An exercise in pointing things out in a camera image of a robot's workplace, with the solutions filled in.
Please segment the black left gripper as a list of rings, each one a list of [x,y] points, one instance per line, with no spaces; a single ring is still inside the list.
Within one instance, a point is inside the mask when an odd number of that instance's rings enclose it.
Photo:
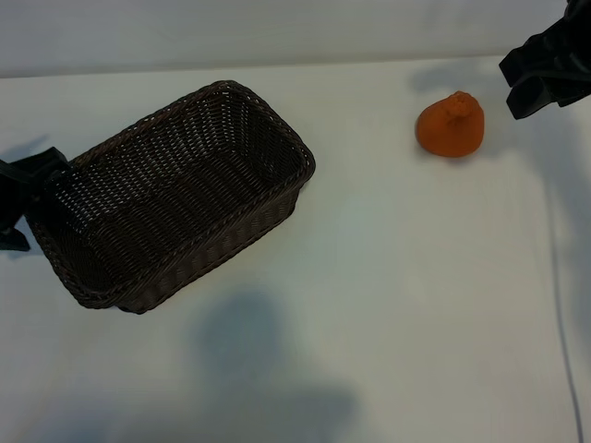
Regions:
[[[47,208],[54,203],[60,173],[70,168],[63,153],[51,147],[15,162],[1,161],[1,250],[28,252],[30,244],[16,228],[34,204]]]

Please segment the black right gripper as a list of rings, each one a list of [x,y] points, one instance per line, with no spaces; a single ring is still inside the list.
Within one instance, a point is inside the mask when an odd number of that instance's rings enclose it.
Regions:
[[[590,95],[590,2],[568,1],[563,16],[512,49],[499,63],[512,90],[507,105],[515,120],[552,103],[544,78],[558,81],[555,102],[565,107]]]

